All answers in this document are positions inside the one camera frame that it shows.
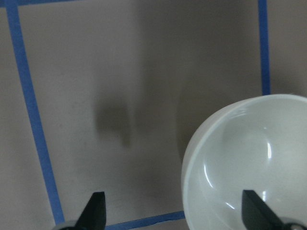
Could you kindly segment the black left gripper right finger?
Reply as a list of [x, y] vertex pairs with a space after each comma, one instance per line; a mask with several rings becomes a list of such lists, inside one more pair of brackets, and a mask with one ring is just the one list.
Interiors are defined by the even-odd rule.
[[241, 218], [247, 230], [287, 229], [287, 226], [254, 190], [242, 192]]

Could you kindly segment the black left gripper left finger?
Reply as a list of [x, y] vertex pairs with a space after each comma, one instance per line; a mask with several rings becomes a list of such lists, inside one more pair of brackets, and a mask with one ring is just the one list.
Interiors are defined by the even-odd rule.
[[104, 230], [106, 227], [105, 192], [94, 192], [74, 225], [75, 230]]

